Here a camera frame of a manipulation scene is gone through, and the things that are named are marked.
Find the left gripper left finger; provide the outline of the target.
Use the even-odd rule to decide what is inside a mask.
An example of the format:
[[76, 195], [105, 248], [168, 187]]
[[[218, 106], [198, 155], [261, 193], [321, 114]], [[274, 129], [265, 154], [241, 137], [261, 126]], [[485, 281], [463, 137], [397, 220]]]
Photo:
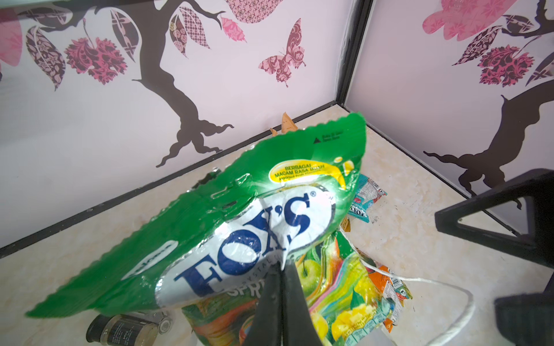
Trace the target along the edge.
[[282, 272], [272, 265], [265, 277], [263, 294], [258, 302], [244, 346], [280, 346], [282, 341]]

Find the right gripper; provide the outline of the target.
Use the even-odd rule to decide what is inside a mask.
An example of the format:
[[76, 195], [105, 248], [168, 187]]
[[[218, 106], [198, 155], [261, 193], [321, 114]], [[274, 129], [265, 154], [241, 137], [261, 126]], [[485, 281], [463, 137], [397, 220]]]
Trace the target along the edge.
[[[525, 232], [516, 230], [490, 209], [525, 200]], [[461, 223], [485, 213], [508, 232], [493, 232]], [[438, 232], [455, 236], [530, 262], [553, 267], [553, 170], [533, 169], [499, 186], [437, 211]], [[542, 293], [507, 296], [494, 301], [496, 326], [515, 345], [553, 345], [553, 276]]]

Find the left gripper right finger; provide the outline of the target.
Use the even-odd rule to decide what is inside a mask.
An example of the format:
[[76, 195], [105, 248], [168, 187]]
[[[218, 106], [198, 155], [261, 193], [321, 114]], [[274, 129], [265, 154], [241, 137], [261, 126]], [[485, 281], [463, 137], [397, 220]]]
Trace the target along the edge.
[[296, 265], [288, 260], [282, 271], [283, 345], [321, 346], [300, 283]]

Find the white patterned paper bag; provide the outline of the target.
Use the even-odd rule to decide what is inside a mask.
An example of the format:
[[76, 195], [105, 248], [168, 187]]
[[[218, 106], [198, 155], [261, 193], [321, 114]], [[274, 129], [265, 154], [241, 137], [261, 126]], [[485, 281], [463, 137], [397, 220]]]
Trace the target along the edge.
[[399, 327], [392, 332], [400, 345], [424, 345], [463, 313], [466, 292], [476, 301], [469, 323], [451, 345], [502, 343], [493, 319], [481, 306], [483, 278], [480, 266], [487, 251], [479, 246], [437, 232], [430, 223], [397, 228], [354, 220], [347, 238], [374, 261], [396, 275], [409, 278], [413, 299], [408, 301]]

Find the orange snack packet small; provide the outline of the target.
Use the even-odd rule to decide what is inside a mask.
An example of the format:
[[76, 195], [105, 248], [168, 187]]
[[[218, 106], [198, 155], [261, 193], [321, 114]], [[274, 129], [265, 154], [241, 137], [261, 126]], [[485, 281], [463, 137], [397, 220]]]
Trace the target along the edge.
[[367, 274], [355, 286], [355, 291], [363, 297], [364, 302], [374, 305], [372, 319], [366, 323], [364, 331], [369, 334], [384, 326], [391, 333], [403, 313], [405, 300], [413, 298], [411, 292], [399, 279], [382, 275], [368, 267], [366, 271]]

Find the green Fox's candy bag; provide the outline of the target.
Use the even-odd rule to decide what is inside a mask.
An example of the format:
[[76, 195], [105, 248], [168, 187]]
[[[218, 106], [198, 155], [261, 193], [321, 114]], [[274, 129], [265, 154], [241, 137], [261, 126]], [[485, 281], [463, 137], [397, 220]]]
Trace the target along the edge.
[[243, 345], [272, 265], [296, 265], [322, 345], [355, 345], [374, 305], [341, 222], [366, 121], [352, 113], [275, 136], [206, 176], [27, 312], [33, 319], [179, 308], [205, 345]]

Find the teal snack packet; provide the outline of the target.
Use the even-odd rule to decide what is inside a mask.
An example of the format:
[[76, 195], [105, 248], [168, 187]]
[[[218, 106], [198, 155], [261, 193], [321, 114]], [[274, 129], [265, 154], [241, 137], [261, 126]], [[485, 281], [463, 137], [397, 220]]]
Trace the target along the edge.
[[349, 216], [369, 223], [369, 208], [386, 195], [387, 193], [372, 178], [360, 174]]

